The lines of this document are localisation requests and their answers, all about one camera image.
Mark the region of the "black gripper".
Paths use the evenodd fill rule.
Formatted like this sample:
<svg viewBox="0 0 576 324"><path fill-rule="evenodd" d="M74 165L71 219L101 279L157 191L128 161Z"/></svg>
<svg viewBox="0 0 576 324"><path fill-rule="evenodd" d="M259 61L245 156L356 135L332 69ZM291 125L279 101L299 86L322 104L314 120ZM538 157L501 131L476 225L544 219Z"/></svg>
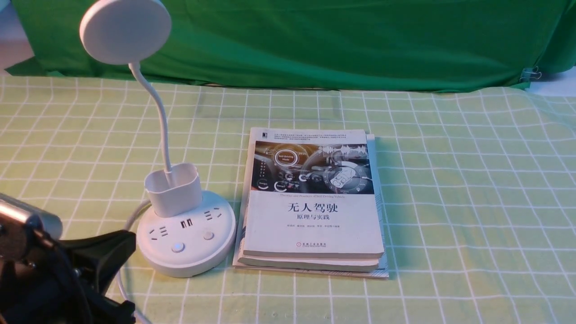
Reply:
<svg viewBox="0 0 576 324"><path fill-rule="evenodd" d="M62 256L41 252L32 260L1 254L3 324L134 324L135 304L106 293L136 250L136 234L116 230L60 240Z"/></svg>

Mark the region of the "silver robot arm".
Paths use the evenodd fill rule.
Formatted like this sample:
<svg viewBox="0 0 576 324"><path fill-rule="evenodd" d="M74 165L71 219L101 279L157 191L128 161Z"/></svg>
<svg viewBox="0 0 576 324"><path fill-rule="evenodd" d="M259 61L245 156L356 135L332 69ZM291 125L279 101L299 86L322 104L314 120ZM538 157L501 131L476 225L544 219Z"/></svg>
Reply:
<svg viewBox="0 0 576 324"><path fill-rule="evenodd" d="M106 293L136 249L125 229L62 240L57 215L2 193L3 324L134 324L135 304Z"/></svg>

